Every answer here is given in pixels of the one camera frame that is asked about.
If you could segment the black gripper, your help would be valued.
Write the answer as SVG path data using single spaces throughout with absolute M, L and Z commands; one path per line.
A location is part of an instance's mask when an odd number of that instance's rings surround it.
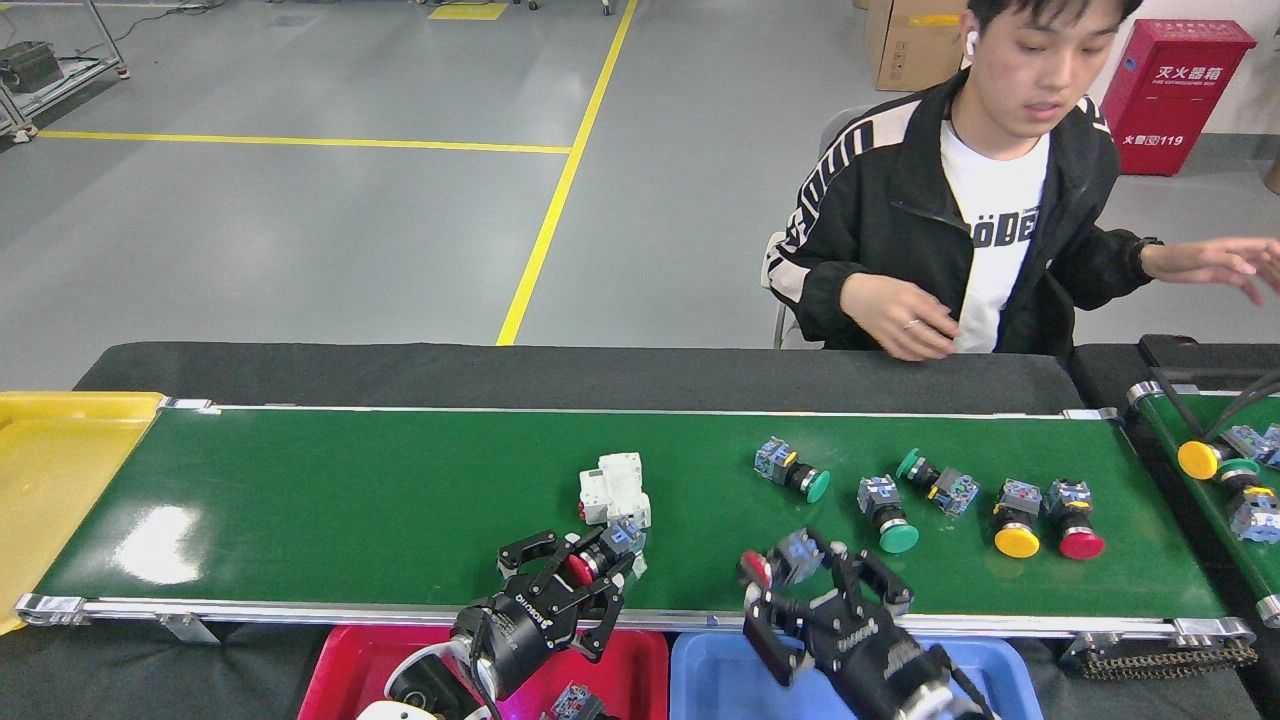
M 913 589 L 869 550 L 832 550 L 829 569 L 836 591 L 854 600 L 803 605 L 803 619 L 790 597 L 745 587 L 742 633 L 774 680 L 792 685 L 812 653 L 859 719 L 938 719 L 950 711 L 947 674 L 890 615 L 910 609 Z M 864 585 L 888 611 L 860 600 Z
M 553 653 L 568 647 L 593 664 L 600 661 L 636 560 L 591 571 L 585 560 L 564 559 L 554 573 L 534 582 L 561 547 L 580 539 L 580 533 L 543 530 L 504 546 L 497 564 L 504 580 L 500 593 L 463 609 L 456 619 L 451 637 L 466 646 L 463 665 L 493 700 L 507 700 Z M 598 625 L 577 635 L 584 619 Z

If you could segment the person's right hand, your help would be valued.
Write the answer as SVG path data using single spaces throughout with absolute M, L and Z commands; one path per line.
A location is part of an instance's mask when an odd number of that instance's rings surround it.
M 890 275 L 855 273 L 838 296 L 841 311 L 891 357 L 925 361 L 957 351 L 961 327 L 934 295 Z

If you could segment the person's left hand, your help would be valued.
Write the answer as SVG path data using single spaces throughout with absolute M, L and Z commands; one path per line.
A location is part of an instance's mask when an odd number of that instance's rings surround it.
M 1253 304 L 1265 304 L 1257 284 L 1279 291 L 1279 242 L 1272 237 L 1222 237 L 1152 251 L 1149 274 L 1158 281 L 1229 284 Z

